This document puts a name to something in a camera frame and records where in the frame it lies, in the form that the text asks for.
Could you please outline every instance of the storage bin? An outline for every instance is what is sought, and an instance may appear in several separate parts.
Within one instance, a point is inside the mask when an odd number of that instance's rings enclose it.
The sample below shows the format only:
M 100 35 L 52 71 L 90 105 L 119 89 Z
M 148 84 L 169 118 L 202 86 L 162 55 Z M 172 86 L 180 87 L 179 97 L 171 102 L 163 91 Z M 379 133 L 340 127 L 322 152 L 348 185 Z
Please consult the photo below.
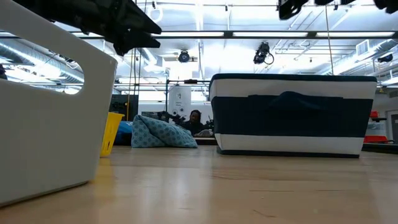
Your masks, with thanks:
M 116 133 L 118 132 L 120 121 L 122 120 L 123 117 L 124 117 L 123 114 L 111 113 L 111 112 L 108 113 L 104 138 L 102 141 L 101 157 L 108 156 L 111 154 L 114 139 L 116 137 Z
M 375 91 L 374 77 L 214 75 L 219 152 L 358 157 Z
M 15 1 L 0 9 L 0 30 L 67 55 L 84 73 L 76 95 L 0 80 L 1 207 L 95 178 L 118 62 Z

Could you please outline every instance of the security camera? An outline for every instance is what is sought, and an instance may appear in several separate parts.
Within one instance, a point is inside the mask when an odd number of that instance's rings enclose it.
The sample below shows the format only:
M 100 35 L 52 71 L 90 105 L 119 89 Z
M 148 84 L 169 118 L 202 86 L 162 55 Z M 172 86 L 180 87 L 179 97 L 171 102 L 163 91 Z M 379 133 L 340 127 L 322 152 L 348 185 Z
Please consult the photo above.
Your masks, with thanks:
M 256 51 L 256 54 L 254 56 L 253 62 L 256 65 L 266 63 L 267 65 L 270 65 L 274 63 L 274 56 L 269 52 L 269 44 L 267 42 L 262 42 Z
M 190 56 L 187 50 L 182 50 L 180 55 L 178 56 L 178 61 L 181 63 L 187 63 L 190 60 Z
M 392 61 L 392 59 L 394 59 L 394 56 L 392 56 L 392 54 L 389 54 L 389 55 L 386 55 L 386 56 L 384 56 L 384 57 L 378 58 L 377 61 L 378 61 L 379 63 L 382 63 L 382 62 L 390 62 L 390 61 Z

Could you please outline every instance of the wooden table surface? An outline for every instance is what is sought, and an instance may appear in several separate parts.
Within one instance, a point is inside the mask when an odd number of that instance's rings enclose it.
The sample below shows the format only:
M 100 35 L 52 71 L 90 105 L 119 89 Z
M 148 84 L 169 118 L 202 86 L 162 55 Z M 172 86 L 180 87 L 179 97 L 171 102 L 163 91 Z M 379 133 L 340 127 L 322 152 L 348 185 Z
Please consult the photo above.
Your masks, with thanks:
M 116 148 L 94 181 L 2 208 L 0 223 L 396 224 L 398 156 Z

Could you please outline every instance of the red object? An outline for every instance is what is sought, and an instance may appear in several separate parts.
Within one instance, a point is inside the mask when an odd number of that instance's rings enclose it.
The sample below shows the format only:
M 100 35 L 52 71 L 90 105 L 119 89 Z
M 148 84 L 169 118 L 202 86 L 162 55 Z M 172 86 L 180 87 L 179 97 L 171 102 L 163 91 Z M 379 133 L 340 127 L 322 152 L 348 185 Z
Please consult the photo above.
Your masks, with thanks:
M 388 143 L 387 136 L 365 136 L 364 143 Z
M 378 118 L 378 117 L 379 117 L 379 112 L 371 111 L 371 118 Z

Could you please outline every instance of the blue pillow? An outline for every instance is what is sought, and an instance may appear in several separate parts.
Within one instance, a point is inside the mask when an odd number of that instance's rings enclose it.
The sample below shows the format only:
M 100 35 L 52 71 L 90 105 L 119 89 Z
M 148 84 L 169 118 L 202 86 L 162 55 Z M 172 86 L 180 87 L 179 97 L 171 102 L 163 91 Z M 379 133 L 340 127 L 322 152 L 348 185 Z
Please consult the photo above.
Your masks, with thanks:
M 120 121 L 116 137 L 114 139 L 114 146 L 128 146 L 131 142 L 132 122 Z
M 164 121 L 136 115 L 132 122 L 131 146 L 197 148 L 191 132 Z

